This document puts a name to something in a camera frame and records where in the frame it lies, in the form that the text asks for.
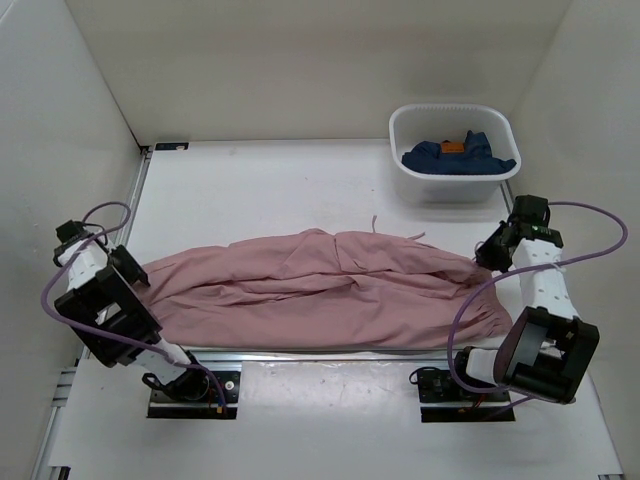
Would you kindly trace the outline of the pink trousers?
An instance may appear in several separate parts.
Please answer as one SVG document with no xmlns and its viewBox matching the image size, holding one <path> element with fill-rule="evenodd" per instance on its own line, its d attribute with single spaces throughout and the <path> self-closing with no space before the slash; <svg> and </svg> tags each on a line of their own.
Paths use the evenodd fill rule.
<svg viewBox="0 0 640 480">
<path fill-rule="evenodd" d="M 146 268 L 163 337 L 233 350 L 430 349 L 512 320 L 471 259 L 413 238 L 310 229 L 189 249 Z"/>
</svg>

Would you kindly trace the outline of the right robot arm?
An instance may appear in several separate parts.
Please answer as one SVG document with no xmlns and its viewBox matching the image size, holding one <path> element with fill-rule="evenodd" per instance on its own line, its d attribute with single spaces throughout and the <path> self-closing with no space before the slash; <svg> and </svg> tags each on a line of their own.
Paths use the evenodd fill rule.
<svg viewBox="0 0 640 480">
<path fill-rule="evenodd" d="M 449 387 L 460 399 L 499 389 L 570 404 L 600 340 L 573 306 L 560 268 L 563 240 L 550 228 L 549 202 L 516 197 L 508 219 L 476 249 L 475 262 L 520 279 L 523 310 L 496 350 L 449 350 Z"/>
</svg>

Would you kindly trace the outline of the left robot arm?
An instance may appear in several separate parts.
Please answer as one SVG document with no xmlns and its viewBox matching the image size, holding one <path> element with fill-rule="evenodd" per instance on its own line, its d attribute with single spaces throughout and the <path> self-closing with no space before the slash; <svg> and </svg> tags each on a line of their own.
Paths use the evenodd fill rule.
<svg viewBox="0 0 640 480">
<path fill-rule="evenodd" d="M 179 403 L 204 400 L 214 382 L 191 353 L 162 338 L 157 319 L 134 291 L 149 285 L 147 273 L 126 247 L 104 235 L 85 244 L 97 231 L 96 224 L 76 220 L 56 228 L 54 264 L 66 270 L 67 291 L 54 301 L 55 311 L 101 332 L 73 329 L 106 367 L 141 366 L 150 389 Z"/>
</svg>

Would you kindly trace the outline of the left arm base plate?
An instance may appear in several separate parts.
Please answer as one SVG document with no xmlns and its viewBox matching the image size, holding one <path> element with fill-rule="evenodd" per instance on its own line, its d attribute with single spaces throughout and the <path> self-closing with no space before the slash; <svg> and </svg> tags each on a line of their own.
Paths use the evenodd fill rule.
<svg viewBox="0 0 640 480">
<path fill-rule="evenodd" d="M 208 379 L 194 396 L 173 398 L 159 387 L 159 381 L 152 374 L 145 374 L 143 383 L 151 389 L 147 417 L 168 420 L 235 420 L 242 372 L 222 370 L 214 371 L 214 374 L 223 389 L 225 406 L 219 403 L 219 392 L 215 386 L 208 384 Z"/>
</svg>

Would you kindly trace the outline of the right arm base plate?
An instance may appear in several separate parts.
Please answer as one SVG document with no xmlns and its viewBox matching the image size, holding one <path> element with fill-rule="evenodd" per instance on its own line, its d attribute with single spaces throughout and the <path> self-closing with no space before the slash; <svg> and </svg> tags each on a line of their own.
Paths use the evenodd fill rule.
<svg viewBox="0 0 640 480">
<path fill-rule="evenodd" d="M 421 367 L 414 370 L 408 380 L 417 388 L 423 424 L 516 420 L 507 392 L 469 392 L 454 381 L 449 370 L 431 366 Z"/>
</svg>

